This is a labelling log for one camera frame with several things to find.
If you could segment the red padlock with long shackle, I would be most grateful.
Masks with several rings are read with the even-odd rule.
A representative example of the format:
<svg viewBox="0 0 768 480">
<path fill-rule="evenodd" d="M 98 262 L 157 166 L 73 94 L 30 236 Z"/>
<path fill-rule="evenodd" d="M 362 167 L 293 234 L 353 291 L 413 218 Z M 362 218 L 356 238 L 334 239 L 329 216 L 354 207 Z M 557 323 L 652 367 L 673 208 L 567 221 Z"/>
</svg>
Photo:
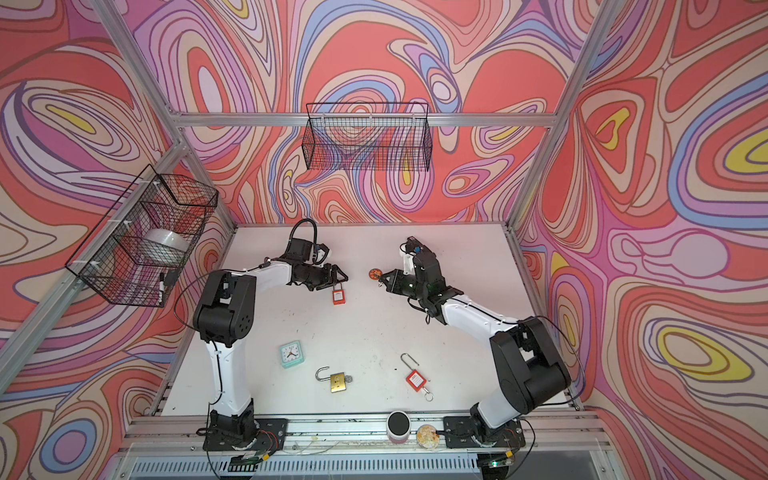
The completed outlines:
<svg viewBox="0 0 768 480">
<path fill-rule="evenodd" d="M 421 393 L 427 402 L 434 400 L 434 394 L 429 390 L 427 378 L 420 372 L 420 364 L 407 352 L 400 355 L 400 359 L 408 369 L 405 377 L 406 383 L 417 393 Z"/>
</svg>

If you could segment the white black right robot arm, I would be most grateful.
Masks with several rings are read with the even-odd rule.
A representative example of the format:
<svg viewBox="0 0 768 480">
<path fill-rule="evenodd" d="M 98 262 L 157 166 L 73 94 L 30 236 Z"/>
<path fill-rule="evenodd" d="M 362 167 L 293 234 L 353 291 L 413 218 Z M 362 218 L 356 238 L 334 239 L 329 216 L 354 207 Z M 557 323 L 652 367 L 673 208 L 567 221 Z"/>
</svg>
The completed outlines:
<svg viewBox="0 0 768 480">
<path fill-rule="evenodd" d="M 477 304 L 449 285 L 437 255 L 414 237 L 400 245 L 400 255 L 403 267 L 378 279 L 386 291 L 406 298 L 428 321 L 458 329 L 490 349 L 498 386 L 470 409 L 478 435 L 529 414 L 571 385 L 542 318 L 514 319 Z"/>
</svg>

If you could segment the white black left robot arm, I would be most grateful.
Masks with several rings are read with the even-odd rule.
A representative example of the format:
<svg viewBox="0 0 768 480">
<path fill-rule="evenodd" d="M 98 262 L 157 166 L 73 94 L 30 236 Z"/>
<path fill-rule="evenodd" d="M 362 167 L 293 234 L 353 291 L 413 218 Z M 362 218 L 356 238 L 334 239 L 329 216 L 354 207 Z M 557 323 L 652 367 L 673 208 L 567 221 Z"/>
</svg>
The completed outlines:
<svg viewBox="0 0 768 480">
<path fill-rule="evenodd" d="M 206 344 L 214 374 L 215 400 L 208 414 L 208 430 L 240 442 L 256 436 L 252 395 L 246 379 L 243 340 L 255 323 L 259 293 L 284 286 L 321 291 L 349 280 L 328 261 L 330 248 L 318 241 L 318 225 L 309 218 L 291 229 L 282 255 L 266 258 L 244 270 L 222 269 L 209 274 L 195 309 L 192 328 Z"/>
</svg>

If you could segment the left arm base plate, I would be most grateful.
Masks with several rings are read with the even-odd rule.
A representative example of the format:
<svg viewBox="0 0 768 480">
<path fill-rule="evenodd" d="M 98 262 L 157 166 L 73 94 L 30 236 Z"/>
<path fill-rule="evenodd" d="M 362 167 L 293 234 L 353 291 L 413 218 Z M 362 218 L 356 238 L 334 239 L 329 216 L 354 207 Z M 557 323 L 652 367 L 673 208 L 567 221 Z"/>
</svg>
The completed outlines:
<svg viewBox="0 0 768 480">
<path fill-rule="evenodd" d="M 206 428 L 203 450 L 273 454 L 283 449 L 287 427 L 287 418 L 232 420 L 219 417 L 216 422 Z"/>
</svg>

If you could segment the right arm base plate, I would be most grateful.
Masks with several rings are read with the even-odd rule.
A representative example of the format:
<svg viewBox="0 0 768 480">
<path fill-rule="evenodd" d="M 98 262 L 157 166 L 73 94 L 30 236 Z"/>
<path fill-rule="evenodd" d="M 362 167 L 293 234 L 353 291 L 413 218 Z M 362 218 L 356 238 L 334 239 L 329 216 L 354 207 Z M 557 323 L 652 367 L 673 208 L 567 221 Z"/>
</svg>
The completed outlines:
<svg viewBox="0 0 768 480">
<path fill-rule="evenodd" d="M 444 416 L 442 435 L 450 449 L 507 448 L 517 451 L 526 445 L 523 428 L 517 419 L 491 428 L 479 417 L 470 415 Z"/>
</svg>

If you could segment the red small padlock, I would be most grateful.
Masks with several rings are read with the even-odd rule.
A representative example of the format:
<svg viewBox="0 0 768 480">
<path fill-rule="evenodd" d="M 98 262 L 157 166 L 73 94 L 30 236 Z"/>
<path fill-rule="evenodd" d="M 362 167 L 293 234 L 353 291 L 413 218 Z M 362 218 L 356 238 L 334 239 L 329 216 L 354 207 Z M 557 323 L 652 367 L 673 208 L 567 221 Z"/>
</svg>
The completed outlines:
<svg viewBox="0 0 768 480">
<path fill-rule="evenodd" d="M 334 306 L 344 305 L 346 303 L 344 288 L 342 291 L 332 292 L 332 303 Z"/>
</svg>

